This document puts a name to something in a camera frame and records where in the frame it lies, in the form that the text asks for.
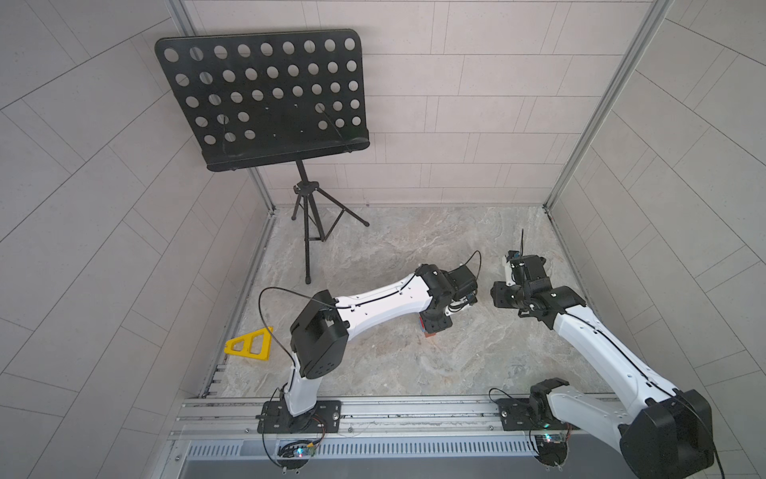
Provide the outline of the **black perforated music stand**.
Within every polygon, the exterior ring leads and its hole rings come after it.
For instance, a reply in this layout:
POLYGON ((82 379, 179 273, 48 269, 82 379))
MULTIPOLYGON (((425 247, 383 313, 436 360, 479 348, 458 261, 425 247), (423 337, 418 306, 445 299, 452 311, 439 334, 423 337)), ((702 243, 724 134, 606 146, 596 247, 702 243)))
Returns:
POLYGON ((166 37, 155 54, 214 173, 293 163, 295 209, 323 227, 304 161, 369 148, 353 29, 166 37))

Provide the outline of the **left controller circuit board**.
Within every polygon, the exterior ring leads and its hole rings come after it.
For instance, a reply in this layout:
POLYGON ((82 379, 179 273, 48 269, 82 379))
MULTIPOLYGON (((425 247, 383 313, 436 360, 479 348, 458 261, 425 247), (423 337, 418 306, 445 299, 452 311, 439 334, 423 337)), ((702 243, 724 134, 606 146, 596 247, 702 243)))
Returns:
POLYGON ((289 442, 277 450, 276 462, 286 470, 298 470, 315 455, 317 444, 308 440, 289 442))

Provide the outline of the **aluminium mounting rail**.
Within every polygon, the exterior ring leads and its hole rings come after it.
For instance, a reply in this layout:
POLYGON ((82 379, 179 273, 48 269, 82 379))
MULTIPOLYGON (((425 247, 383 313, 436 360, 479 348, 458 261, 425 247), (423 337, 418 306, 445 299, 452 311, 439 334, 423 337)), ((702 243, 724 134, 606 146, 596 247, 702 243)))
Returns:
MULTIPOLYGON (((457 396, 359 396, 323 397, 342 402, 339 431, 321 434, 261 434, 257 432, 263 405, 277 398, 218 398, 186 401, 172 425, 172 440, 249 440, 265 442, 273 449, 286 443, 317 441, 327 450, 341 442, 371 443, 375 451, 448 454, 500 449, 530 451, 534 435, 560 434, 567 440, 586 433, 564 423, 567 431, 504 431, 493 399, 510 397, 499 391, 457 396)), ((619 405, 614 394, 588 394, 619 405)))

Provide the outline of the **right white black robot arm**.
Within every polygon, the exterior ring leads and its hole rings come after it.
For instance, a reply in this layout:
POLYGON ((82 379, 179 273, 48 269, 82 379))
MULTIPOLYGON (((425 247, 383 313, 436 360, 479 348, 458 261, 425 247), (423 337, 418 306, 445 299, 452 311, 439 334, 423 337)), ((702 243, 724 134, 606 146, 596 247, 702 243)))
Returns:
POLYGON ((538 426, 556 421, 578 427, 618 451, 640 478, 685 478, 720 462, 712 410, 696 390, 683 391, 627 348, 570 287, 553 287, 545 259, 509 251, 506 279, 491 297, 498 309, 516 309, 566 339, 620 400, 611 405, 560 378, 530 389, 538 426))

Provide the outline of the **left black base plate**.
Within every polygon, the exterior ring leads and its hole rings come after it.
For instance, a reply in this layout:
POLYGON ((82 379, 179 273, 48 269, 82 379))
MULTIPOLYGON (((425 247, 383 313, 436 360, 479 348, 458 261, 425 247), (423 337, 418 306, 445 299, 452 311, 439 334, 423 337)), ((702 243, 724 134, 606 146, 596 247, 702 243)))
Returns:
POLYGON ((297 416, 289 413, 286 403, 270 400, 263 405, 257 432, 261 434, 321 434, 337 433, 342 402, 319 400, 313 409, 297 416))

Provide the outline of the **yellow triangular plastic piece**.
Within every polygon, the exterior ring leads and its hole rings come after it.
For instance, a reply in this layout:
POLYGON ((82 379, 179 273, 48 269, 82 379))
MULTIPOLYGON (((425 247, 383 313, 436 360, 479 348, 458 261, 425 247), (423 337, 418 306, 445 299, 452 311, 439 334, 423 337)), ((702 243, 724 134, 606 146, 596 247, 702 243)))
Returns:
POLYGON ((234 337, 225 343, 223 352, 230 356, 269 361, 272 333, 273 328, 266 327, 246 335, 234 337))

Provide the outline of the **right controller circuit board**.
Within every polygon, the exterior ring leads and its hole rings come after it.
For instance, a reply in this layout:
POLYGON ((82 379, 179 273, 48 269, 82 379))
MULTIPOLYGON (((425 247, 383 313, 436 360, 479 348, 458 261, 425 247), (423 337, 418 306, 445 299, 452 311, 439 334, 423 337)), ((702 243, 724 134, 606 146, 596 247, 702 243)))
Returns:
POLYGON ((560 434, 534 435, 535 458, 546 467, 563 467, 569 456, 568 441, 560 434))

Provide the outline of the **controller circuit board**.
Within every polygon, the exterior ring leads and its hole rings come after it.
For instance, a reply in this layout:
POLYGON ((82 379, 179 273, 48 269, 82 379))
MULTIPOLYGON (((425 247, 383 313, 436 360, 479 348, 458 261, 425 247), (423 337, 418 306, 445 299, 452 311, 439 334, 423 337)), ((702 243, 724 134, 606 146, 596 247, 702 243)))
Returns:
POLYGON ((534 435, 535 458, 546 467, 563 467, 569 456, 568 441, 560 434, 534 435))
POLYGON ((286 470, 298 470, 315 455, 317 444, 308 440, 289 442, 277 450, 276 462, 286 470))

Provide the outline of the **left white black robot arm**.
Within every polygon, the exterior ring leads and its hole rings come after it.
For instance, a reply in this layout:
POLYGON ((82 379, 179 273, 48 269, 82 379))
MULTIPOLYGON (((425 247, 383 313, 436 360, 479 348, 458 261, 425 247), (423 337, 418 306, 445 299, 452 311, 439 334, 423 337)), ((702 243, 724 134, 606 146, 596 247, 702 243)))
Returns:
POLYGON ((468 265, 453 271, 419 265, 397 283, 350 297, 319 291, 290 327, 293 367, 281 393, 286 411, 301 417, 315 409, 322 377, 339 367, 347 343, 361 333, 416 313, 423 331, 436 335, 452 327, 453 315, 478 301, 477 291, 478 279, 468 265))

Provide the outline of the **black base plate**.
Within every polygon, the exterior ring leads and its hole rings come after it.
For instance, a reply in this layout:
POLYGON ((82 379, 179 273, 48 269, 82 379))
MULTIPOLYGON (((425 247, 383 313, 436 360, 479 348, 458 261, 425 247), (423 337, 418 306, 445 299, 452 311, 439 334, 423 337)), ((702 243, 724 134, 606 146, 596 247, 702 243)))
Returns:
POLYGON ((504 431, 567 431, 568 427, 556 419, 536 419, 528 398, 501 397, 493 399, 498 408, 504 431))
POLYGON ((263 405, 257 432, 261 434, 321 434, 337 433, 342 402, 319 400, 313 409, 297 416, 289 413, 286 403, 270 400, 263 405))

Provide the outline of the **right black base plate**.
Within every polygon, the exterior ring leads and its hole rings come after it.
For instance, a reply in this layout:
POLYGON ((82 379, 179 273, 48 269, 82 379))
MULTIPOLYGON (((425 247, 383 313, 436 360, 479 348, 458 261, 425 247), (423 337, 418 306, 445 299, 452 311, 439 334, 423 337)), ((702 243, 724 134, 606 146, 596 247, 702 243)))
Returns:
POLYGON ((493 399, 498 408, 504 431, 567 431, 568 427, 556 419, 536 419, 528 398, 501 397, 493 399))

